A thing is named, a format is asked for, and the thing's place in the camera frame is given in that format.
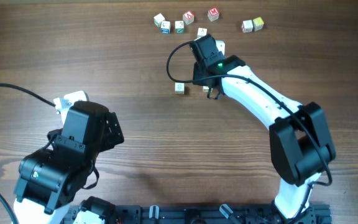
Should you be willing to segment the wooden block with figure eight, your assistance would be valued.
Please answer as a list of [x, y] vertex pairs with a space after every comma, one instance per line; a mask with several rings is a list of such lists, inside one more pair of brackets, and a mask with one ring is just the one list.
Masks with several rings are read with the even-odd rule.
[[185, 84], [184, 83], [175, 83], [175, 94], [184, 95], [185, 94]]

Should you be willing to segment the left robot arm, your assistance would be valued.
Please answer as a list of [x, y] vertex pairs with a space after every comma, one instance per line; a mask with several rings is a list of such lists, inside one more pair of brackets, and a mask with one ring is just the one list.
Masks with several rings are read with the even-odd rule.
[[47, 134], [48, 143], [19, 165], [14, 194], [16, 223], [60, 223], [77, 191], [92, 189], [99, 175], [100, 153], [124, 142], [116, 113], [98, 103], [77, 101], [61, 129]]

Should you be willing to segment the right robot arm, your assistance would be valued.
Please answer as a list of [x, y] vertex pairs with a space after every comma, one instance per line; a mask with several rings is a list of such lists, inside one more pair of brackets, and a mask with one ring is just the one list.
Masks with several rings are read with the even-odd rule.
[[333, 177], [328, 164], [336, 157], [328, 122], [315, 102], [303, 105], [283, 96], [259, 79], [245, 61], [225, 57], [211, 35], [189, 42], [195, 56], [192, 83], [215, 89], [245, 108], [269, 131], [272, 164], [281, 178], [274, 204], [287, 223], [297, 222], [322, 173]]

